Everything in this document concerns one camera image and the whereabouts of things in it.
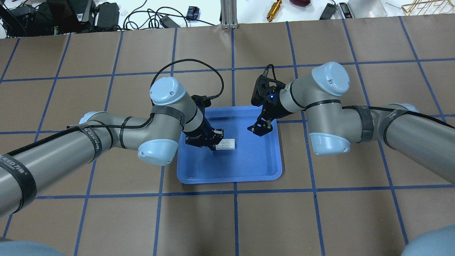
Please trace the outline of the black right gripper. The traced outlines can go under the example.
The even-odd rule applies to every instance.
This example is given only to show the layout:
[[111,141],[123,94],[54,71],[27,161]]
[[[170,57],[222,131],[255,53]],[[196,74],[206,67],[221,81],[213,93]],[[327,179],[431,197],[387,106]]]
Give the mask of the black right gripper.
[[289,111],[286,110],[281,103],[266,102],[262,105],[259,121],[252,126],[249,126],[248,131],[262,137],[273,131],[273,120],[284,118],[288,115]]

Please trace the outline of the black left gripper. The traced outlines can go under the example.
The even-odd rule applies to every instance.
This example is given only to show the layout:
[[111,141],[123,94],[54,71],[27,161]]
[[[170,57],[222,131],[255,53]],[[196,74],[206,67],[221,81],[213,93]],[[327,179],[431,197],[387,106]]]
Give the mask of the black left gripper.
[[184,134],[186,144],[199,148],[208,147],[213,152],[217,150],[218,141],[224,138],[224,130],[214,129],[207,119],[203,119],[195,130]]

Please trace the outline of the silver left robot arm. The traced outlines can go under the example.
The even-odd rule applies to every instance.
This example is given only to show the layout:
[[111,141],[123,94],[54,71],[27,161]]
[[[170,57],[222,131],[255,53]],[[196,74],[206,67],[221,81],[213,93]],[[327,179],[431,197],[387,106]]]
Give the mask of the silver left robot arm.
[[192,146],[214,150],[224,131],[210,125],[205,108],[223,90],[221,81],[218,94],[190,96],[175,77],[154,78],[146,119],[88,112],[77,125],[1,154],[1,217],[21,211],[41,192],[112,148],[136,151],[140,160],[156,166],[173,162],[182,133]]

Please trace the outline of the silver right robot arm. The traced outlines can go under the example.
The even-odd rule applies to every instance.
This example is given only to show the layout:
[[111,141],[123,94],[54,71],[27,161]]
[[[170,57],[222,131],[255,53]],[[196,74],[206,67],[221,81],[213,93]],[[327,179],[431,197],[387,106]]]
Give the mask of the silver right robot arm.
[[351,144],[381,141],[454,184],[454,127],[422,114],[411,104],[379,107],[343,106],[340,97],[350,86],[347,71],[336,62],[312,68],[309,74],[289,83],[257,78],[251,104],[262,107],[256,122],[247,129],[257,136],[273,130],[272,121],[304,111],[312,150],[316,155],[350,151]]

